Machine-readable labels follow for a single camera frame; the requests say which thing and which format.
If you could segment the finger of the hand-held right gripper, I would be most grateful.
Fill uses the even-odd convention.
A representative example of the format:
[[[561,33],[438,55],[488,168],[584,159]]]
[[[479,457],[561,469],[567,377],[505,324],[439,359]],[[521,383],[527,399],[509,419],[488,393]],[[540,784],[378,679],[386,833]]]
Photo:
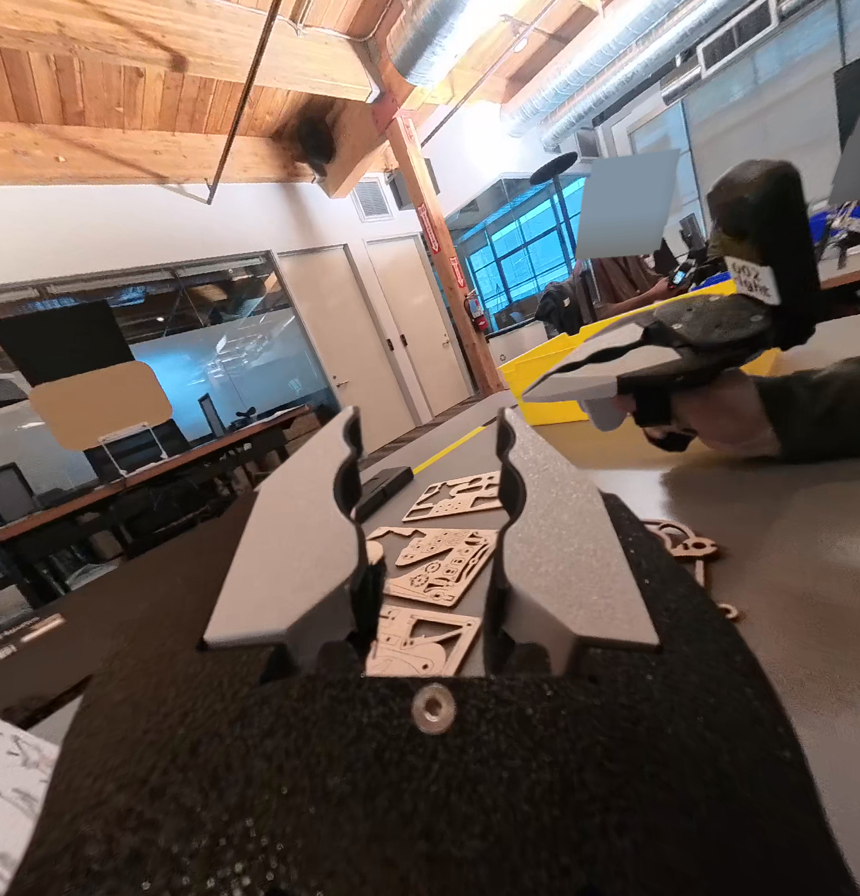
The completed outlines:
[[[565,357],[565,362],[666,362],[664,323],[653,310],[615,321]]]
[[[677,356],[622,356],[603,363],[583,363],[568,370],[560,364],[522,394],[528,403],[562,400],[612,399],[618,394],[620,377],[644,373],[672,363]]]

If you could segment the wall vent grille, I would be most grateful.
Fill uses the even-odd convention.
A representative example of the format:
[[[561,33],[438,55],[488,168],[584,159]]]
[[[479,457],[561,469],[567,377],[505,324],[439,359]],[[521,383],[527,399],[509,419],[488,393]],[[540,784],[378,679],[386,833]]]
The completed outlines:
[[[367,176],[351,192],[358,217],[363,223],[375,223],[393,218],[387,191],[381,178]]]

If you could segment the yellow plastic bin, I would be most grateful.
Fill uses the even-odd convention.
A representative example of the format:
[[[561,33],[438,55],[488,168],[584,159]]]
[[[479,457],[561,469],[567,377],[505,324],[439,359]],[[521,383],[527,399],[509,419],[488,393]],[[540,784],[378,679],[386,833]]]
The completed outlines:
[[[618,394],[612,399],[545,403],[522,400],[528,387],[560,364],[567,363],[571,370],[583,363],[603,363],[565,362],[565,357],[615,321],[651,310],[664,323],[662,335],[667,342],[667,356],[677,356],[676,361],[620,377]],[[629,396],[633,401],[632,414],[640,427],[666,427],[673,418],[671,400],[675,393],[707,385],[728,369],[759,364],[761,356],[776,355],[776,335],[774,315],[765,305],[737,295],[694,295],[589,325],[573,337],[556,337],[506,364],[502,371],[525,419],[532,425],[578,420],[578,411],[560,409],[570,404],[579,406],[580,413],[597,429],[611,431],[621,425],[626,415],[618,406],[618,399]]]

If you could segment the wooden support post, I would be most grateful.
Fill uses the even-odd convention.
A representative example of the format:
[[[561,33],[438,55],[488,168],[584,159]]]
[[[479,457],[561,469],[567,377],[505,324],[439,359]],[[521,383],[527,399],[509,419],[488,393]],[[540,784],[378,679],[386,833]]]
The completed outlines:
[[[409,190],[438,279],[448,299],[464,355],[483,397],[502,392],[504,384],[495,367],[486,339],[466,308],[467,281],[460,266],[443,208],[436,195],[411,116],[399,111],[385,131],[394,158]]]

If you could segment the yellow tape strip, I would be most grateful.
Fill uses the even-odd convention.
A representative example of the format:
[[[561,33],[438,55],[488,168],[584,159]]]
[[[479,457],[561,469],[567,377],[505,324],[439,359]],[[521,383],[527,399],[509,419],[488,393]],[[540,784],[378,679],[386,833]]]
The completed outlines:
[[[412,468],[412,472],[413,472],[414,476],[418,476],[418,475],[421,474],[423,471],[427,470],[429,467],[431,467],[431,466],[433,466],[434,464],[436,464],[436,463],[437,463],[438,461],[440,461],[442,458],[444,458],[444,457],[447,456],[448,454],[451,454],[452,452],[454,452],[455,450],[457,450],[459,447],[461,447],[462,445],[464,445],[466,442],[469,442],[469,441],[470,441],[472,438],[474,438],[476,435],[478,435],[478,434],[480,434],[481,432],[483,432],[484,430],[486,430],[486,429],[488,428],[488,426],[489,426],[489,423],[486,423],[486,424],[484,424],[484,425],[482,425],[482,426],[480,426],[480,427],[476,427],[476,428],[474,428],[473,430],[471,430],[471,431],[469,431],[468,433],[466,433],[465,435],[463,435],[463,436],[462,436],[460,439],[458,439],[457,441],[455,441],[455,442],[453,442],[453,443],[447,445],[447,446],[446,446],[445,448],[443,448],[441,451],[437,452],[436,454],[432,455],[430,458],[428,458],[428,459],[425,460],[424,462],[422,462],[422,463],[418,464],[417,466],[413,467],[413,468]]]

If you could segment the person's right hand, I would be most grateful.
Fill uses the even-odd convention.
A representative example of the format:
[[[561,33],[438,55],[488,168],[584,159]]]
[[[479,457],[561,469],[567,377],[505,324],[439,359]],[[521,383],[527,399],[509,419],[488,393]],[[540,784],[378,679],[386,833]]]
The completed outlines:
[[[768,419],[755,380],[738,369],[673,399],[683,428],[715,452],[740,459],[776,458],[779,438]]]

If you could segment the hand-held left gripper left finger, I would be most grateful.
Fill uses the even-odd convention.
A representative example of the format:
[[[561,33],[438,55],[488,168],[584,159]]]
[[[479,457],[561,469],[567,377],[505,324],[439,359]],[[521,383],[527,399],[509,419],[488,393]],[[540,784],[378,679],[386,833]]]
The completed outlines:
[[[260,486],[203,650],[272,648],[279,666],[365,666],[386,576],[356,519],[364,452],[347,407]]]

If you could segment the large black panel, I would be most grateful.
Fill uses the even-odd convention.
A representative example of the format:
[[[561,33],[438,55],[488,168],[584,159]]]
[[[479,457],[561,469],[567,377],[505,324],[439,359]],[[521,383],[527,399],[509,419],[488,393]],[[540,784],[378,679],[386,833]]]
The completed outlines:
[[[105,300],[2,318],[0,347],[32,387],[135,359]]]

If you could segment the narrow wooden parts sheet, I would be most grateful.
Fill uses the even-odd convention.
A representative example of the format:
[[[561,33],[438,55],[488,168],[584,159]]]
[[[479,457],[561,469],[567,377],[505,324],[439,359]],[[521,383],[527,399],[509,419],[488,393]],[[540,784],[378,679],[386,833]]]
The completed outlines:
[[[503,508],[499,499],[500,471],[490,471],[431,484],[405,513],[404,523],[461,516]]]

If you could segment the wooden parts sheet with gears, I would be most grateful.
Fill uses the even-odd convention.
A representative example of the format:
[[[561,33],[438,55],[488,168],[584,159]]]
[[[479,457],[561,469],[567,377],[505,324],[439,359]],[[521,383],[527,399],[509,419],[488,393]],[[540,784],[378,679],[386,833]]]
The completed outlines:
[[[498,540],[495,530],[386,527],[367,536],[369,556],[381,556],[381,542],[391,536],[407,543],[393,564],[402,574],[386,580],[383,594],[440,609],[458,604],[491,559]]]

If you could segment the white door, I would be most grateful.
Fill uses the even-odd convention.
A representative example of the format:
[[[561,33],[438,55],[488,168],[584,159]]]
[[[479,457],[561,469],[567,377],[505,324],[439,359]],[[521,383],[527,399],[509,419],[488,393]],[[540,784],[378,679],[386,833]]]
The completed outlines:
[[[417,237],[367,243],[367,252],[424,400],[434,418],[469,397],[438,288]]]
[[[348,248],[284,252],[277,261],[338,403],[361,410],[366,453],[412,431],[419,416]]]

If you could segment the flat black box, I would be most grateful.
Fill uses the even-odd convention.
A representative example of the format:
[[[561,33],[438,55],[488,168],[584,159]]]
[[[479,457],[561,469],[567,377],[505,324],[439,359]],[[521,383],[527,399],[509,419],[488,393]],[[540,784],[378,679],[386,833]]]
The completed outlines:
[[[397,496],[414,479],[411,467],[382,469],[362,485],[361,496],[354,510],[358,523],[366,522],[379,509]]]

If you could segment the wooden cutout frame part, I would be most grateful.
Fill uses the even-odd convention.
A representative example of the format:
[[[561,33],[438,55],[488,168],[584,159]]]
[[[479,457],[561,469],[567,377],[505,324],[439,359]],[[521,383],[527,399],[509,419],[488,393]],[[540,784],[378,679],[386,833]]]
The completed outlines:
[[[693,577],[708,589],[708,565],[719,558],[719,546],[713,539],[698,535],[682,522],[668,519],[642,520],[649,533],[657,537],[670,555],[691,565]]]

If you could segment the silver ceiling duct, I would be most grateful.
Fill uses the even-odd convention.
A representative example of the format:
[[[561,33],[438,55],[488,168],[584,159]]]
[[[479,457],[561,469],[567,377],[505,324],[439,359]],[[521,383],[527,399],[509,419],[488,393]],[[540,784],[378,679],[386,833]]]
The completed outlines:
[[[517,138],[537,129],[555,149],[685,49],[736,16],[746,1],[613,2],[501,107]]]
[[[483,1],[404,2],[386,47],[401,77],[419,88],[436,86],[495,24],[498,14]]]

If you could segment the printed white paper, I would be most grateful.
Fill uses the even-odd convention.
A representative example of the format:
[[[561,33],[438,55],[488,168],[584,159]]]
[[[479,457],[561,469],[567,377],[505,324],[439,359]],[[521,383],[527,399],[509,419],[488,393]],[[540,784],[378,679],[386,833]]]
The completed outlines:
[[[0,895],[31,841],[59,754],[58,745],[0,719]]]

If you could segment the long wooden desk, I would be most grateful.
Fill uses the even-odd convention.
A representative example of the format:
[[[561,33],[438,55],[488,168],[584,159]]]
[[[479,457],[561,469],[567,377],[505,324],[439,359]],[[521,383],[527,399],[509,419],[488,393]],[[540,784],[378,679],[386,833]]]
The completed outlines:
[[[211,518],[233,497],[215,496],[208,487],[216,487],[239,469],[253,484],[248,466],[268,454],[277,454],[284,462],[289,457],[287,432],[312,412],[307,405],[284,409],[84,495],[0,525],[1,569],[32,607],[42,607],[69,590],[55,564],[57,554],[106,532],[116,535],[124,550],[128,544],[122,534],[128,521],[146,514],[165,516],[181,510],[174,521],[151,528],[144,540],[190,521]]]

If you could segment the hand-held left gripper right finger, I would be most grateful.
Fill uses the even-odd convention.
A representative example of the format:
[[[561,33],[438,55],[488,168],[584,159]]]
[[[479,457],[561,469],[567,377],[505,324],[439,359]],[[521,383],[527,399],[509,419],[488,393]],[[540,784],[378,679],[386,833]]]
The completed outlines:
[[[563,677],[592,648],[656,652],[660,638],[589,476],[509,408],[495,453],[507,521],[489,583],[489,675]]]

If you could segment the white recycling bin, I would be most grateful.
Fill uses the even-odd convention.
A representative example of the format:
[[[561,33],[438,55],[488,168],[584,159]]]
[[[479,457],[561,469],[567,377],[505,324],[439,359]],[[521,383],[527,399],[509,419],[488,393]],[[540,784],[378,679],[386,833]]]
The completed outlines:
[[[549,339],[545,323],[535,319],[490,332],[486,336],[496,368],[545,344]]]

